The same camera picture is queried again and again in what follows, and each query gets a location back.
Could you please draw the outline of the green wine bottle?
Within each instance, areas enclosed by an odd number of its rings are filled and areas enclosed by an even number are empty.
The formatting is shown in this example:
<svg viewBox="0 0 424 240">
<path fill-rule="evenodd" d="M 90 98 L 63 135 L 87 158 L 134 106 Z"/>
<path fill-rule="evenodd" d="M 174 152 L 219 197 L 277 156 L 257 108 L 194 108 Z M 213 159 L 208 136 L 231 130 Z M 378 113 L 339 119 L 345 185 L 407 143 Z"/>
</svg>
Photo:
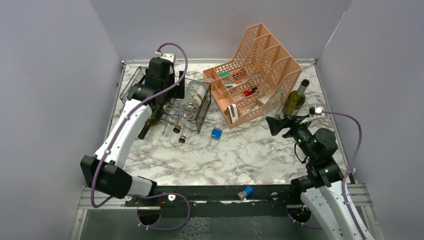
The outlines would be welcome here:
<svg viewBox="0 0 424 240">
<path fill-rule="evenodd" d="M 157 108 L 153 111 L 151 117 L 145 122 L 144 127 L 141 129 L 140 133 L 138 134 L 137 138 L 140 140 L 144 140 L 148 131 L 150 128 L 154 125 L 156 125 L 162 118 L 162 115 L 164 114 L 164 106 Z"/>
<path fill-rule="evenodd" d="M 295 116 L 303 107 L 306 101 L 305 91 L 307 90 L 310 81 L 303 79 L 297 90 L 292 91 L 282 106 L 282 113 L 284 115 Z"/>
</svg>

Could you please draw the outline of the blue grey cylinder cap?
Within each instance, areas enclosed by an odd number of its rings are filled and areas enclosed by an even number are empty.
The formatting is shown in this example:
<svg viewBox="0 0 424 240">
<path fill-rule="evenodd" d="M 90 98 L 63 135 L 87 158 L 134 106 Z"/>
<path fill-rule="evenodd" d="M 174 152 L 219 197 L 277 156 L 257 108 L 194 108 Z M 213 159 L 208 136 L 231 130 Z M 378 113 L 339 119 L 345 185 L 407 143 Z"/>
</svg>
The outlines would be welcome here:
<svg viewBox="0 0 424 240">
<path fill-rule="evenodd" d="M 244 190 L 240 191 L 237 194 L 237 198 L 240 201 L 245 200 L 249 195 L 251 195 L 253 193 L 254 189 L 251 186 L 247 186 Z"/>
</svg>

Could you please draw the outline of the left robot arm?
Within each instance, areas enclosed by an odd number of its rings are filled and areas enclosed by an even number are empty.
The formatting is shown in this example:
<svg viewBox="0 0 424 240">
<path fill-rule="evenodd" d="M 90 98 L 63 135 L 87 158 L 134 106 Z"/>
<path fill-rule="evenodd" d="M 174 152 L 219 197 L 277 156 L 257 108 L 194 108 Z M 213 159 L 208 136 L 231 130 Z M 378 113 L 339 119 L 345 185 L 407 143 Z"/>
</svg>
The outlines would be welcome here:
<svg viewBox="0 0 424 240">
<path fill-rule="evenodd" d="M 157 200 L 157 183 L 153 180 L 132 176 L 124 171 L 133 142 L 141 132 L 147 132 L 147 121 L 158 119 L 158 113 L 172 98 L 184 97 L 184 82 L 170 91 L 156 93 L 172 86 L 175 80 L 175 55 L 165 53 L 149 61 L 145 73 L 138 68 L 123 91 L 126 98 L 121 115 L 108 137 L 93 156 L 85 155 L 81 170 L 86 184 L 93 190 L 122 199 L 138 196 L 144 205 Z"/>
</svg>

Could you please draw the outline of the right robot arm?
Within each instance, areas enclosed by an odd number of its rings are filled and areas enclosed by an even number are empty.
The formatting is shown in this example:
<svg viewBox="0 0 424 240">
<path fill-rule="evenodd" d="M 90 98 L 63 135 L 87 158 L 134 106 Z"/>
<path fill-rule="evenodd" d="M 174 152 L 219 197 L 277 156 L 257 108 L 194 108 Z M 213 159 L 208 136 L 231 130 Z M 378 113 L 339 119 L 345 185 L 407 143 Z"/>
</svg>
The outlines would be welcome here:
<svg viewBox="0 0 424 240">
<path fill-rule="evenodd" d="M 304 203 L 330 240 L 372 240 L 348 192 L 346 178 L 333 158 L 338 149 L 335 133 L 319 128 L 311 133 L 307 116 L 267 116 L 272 136 L 288 131 L 283 138 L 293 138 L 306 157 L 307 175 L 291 180 L 289 199 Z"/>
</svg>

